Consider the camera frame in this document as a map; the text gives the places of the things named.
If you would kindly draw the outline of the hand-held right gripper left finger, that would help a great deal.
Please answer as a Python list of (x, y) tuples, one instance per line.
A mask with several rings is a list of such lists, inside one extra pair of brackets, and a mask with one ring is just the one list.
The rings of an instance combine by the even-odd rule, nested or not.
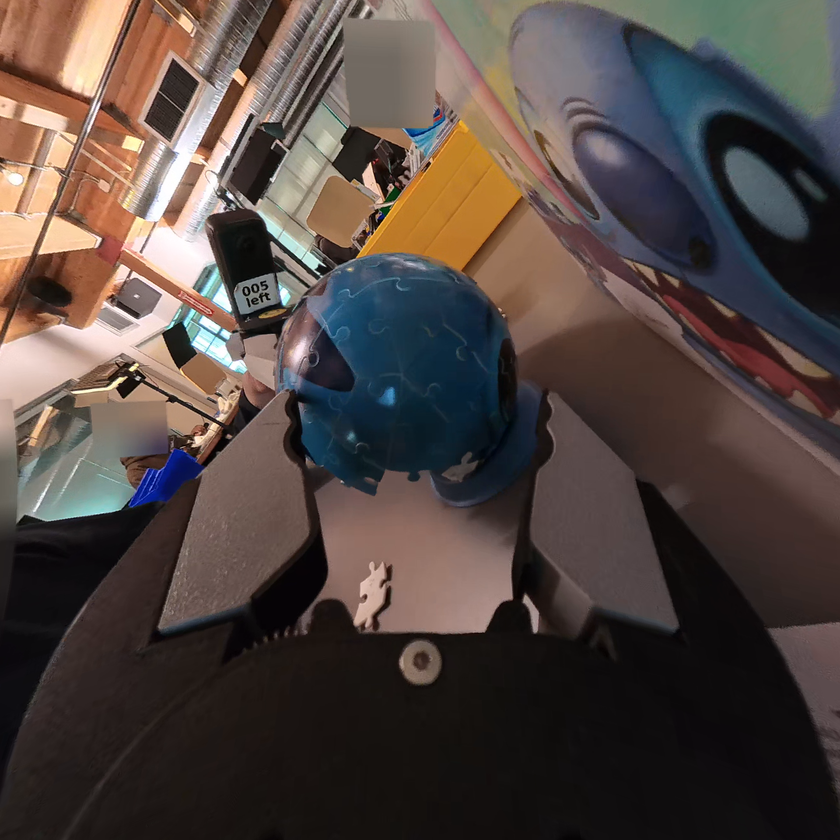
[(291, 632), (327, 580), (295, 396), (282, 392), (200, 476), (158, 631), (234, 623), (255, 640)]

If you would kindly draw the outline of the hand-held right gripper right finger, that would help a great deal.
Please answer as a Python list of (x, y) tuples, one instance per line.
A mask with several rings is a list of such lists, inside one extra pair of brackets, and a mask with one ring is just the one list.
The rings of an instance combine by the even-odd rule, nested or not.
[(542, 392), (512, 590), (540, 626), (585, 638), (603, 618), (673, 634), (678, 618), (632, 470), (557, 394)]

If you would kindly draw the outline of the blue round ball stand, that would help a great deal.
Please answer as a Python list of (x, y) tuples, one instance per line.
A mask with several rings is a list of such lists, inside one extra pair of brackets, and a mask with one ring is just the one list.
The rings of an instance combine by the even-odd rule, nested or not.
[(529, 467), (537, 446), (542, 391), (532, 382), (518, 386), (514, 415), (499, 445), (488, 455), (466, 454), (443, 474), (430, 474), (434, 493), (454, 508), (484, 503), (509, 488)]

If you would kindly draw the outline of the blue puzzle ball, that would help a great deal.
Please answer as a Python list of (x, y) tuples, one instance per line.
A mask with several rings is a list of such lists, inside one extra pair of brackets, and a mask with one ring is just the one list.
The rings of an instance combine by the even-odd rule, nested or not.
[(303, 297), (278, 342), (305, 455), (374, 495), (385, 472), (478, 474), (517, 410), (506, 320), (468, 276), (411, 254), (353, 259)]

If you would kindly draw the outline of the single white puzzle piece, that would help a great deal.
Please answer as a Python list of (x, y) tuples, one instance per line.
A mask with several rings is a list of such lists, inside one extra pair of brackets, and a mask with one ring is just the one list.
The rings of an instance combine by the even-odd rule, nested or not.
[(369, 573), (360, 583), (359, 604), (353, 617), (353, 625), (359, 631), (379, 628), (380, 616), (390, 604), (391, 587), (392, 565), (370, 562)]

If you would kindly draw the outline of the printed cartoon puzzle box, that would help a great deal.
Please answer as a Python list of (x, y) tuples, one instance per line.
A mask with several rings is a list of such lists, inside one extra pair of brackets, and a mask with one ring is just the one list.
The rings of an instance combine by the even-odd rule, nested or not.
[(595, 283), (838, 458), (838, 2), (415, 2)]

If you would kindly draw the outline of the wooden beam with red sign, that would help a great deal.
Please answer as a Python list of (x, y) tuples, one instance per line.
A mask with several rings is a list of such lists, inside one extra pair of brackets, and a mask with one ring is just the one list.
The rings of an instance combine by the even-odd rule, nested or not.
[(195, 289), (174, 278), (136, 251), (130, 248), (122, 248), (119, 263), (147, 280), (160, 291), (172, 296), (181, 304), (212, 321), (219, 328), (229, 333), (237, 330), (236, 320), (229, 312)]

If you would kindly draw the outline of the black light shade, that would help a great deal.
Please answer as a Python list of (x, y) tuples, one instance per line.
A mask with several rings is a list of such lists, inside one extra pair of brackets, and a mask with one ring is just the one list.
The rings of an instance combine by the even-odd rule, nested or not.
[(161, 338), (177, 370), (183, 370), (185, 365), (197, 356), (197, 351), (193, 347), (192, 339), (183, 322), (177, 322), (163, 331)]

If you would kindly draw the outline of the blue storage bin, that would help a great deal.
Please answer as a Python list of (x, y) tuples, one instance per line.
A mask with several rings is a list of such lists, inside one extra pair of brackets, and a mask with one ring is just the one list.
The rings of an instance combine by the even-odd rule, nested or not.
[(176, 448), (160, 469), (147, 469), (127, 508), (153, 502), (166, 502), (188, 481), (197, 478), (204, 466), (186, 451)]

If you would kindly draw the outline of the tan rounded board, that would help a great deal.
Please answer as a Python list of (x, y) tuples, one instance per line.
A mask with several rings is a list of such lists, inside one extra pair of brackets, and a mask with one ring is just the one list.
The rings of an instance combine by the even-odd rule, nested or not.
[(331, 175), (322, 185), (306, 224), (321, 236), (342, 248), (354, 245), (354, 236), (383, 200), (376, 187), (348, 182), (340, 175)]

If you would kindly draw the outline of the white vent grille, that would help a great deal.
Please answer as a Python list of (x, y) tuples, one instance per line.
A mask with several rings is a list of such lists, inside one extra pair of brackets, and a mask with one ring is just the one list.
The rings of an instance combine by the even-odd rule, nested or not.
[(169, 51), (140, 110), (139, 125), (167, 147), (177, 150), (210, 88), (183, 58)]

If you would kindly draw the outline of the yellow storage bin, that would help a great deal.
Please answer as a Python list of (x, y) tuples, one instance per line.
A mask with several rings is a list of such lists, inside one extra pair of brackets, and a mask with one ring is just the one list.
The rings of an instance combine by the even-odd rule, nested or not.
[(463, 122), (395, 201), (360, 257), (405, 253), (462, 270), (521, 197)]

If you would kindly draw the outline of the white instruction sheet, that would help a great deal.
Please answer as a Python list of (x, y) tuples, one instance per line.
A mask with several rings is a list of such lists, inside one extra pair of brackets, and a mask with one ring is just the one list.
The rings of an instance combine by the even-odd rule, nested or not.
[(839, 622), (770, 629), (805, 699), (823, 745), (839, 748)]

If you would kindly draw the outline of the black wall box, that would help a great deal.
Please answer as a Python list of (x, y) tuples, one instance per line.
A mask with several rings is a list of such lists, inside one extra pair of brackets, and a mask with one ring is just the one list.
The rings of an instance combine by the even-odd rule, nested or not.
[(152, 314), (162, 298), (162, 291), (138, 276), (126, 277), (110, 299), (111, 305), (132, 319)]

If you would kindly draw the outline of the silver ventilation duct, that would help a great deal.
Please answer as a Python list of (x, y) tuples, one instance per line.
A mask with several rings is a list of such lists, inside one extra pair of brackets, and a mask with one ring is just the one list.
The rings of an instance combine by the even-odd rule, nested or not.
[(130, 214), (150, 222), (162, 218), (270, 6), (270, 1), (209, 2), (182, 58), (211, 88), (177, 150), (147, 133), (119, 199)]
[(263, 125), (283, 138), (292, 110), (327, 49), (337, 37), (343, 20), (357, 2), (290, 2), (254, 75), (228, 118), (173, 230), (192, 241), (218, 204), (217, 192), (245, 151), (253, 132)]

